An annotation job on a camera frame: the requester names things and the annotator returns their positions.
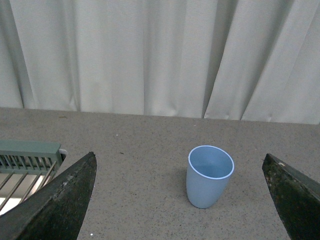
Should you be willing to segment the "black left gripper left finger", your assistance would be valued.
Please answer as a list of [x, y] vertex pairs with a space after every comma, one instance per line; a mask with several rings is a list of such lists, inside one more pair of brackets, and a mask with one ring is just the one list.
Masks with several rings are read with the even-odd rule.
[[97, 160], [89, 152], [0, 217], [2, 240], [75, 240], [94, 189]]

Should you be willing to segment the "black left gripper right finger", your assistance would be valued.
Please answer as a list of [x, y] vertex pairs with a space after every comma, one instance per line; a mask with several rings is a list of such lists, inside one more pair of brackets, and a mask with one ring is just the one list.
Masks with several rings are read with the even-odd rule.
[[272, 154], [262, 171], [277, 213], [292, 240], [320, 238], [320, 184]]

